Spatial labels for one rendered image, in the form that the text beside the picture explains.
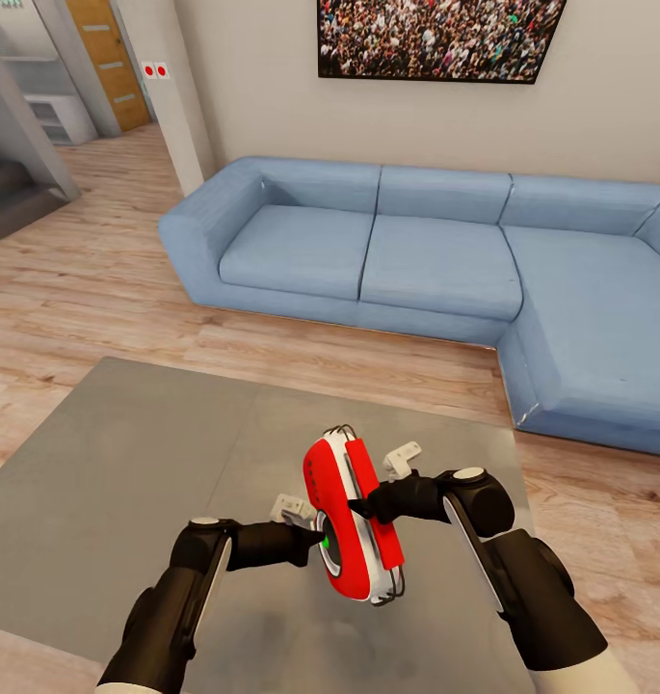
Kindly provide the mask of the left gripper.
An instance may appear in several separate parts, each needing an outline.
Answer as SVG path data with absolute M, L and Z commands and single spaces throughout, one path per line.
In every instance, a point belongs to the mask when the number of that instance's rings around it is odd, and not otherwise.
M 326 539 L 322 531 L 309 531 L 286 523 L 254 523 L 260 532 L 260 554 L 255 567 L 289 562 L 297 567 L 308 563 L 308 548 Z

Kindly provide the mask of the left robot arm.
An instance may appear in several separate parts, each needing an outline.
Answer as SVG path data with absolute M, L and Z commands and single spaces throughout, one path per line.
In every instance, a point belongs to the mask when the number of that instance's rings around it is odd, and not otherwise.
M 121 647 L 93 694 L 182 694 L 187 661 L 195 657 L 225 571 L 285 561 L 304 567 L 308 548 L 326 539 L 290 516 L 315 521 L 317 509 L 280 494 L 271 522 L 190 520 L 174 543 L 170 567 L 131 609 Z

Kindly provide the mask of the radio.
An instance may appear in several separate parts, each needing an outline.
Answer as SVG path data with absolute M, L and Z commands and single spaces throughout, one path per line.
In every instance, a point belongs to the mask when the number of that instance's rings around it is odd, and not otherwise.
M 309 503 L 317 509 L 317 531 L 326 533 L 319 543 L 332 586 L 357 601 L 383 606 L 395 597 L 404 576 L 405 559 L 393 523 L 370 520 L 348 506 L 349 499 L 367 498 L 379 487 L 363 440 L 344 426 L 324 432 L 304 457 L 304 480 Z

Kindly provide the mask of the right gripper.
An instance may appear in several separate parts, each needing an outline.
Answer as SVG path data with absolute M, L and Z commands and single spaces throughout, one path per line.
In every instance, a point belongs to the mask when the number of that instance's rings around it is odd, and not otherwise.
M 398 519 L 399 515 L 425 519 L 416 503 L 416 490 L 425 476 L 420 476 L 416 468 L 411 470 L 403 480 L 380 484 L 367 498 L 349 499 L 348 506 L 368 520 L 377 516 L 379 523 L 386 525 Z

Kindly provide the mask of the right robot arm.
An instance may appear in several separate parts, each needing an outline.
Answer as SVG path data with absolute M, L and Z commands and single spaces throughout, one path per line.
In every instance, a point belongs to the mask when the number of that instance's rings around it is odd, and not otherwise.
M 412 440 L 388 453 L 387 481 L 348 506 L 386 525 L 399 515 L 452 524 L 489 600 L 509 623 L 538 694 L 643 694 L 574 599 L 557 554 L 524 528 L 508 532 L 515 508 L 503 485 L 481 467 L 420 476 L 408 463 L 421 451 Z

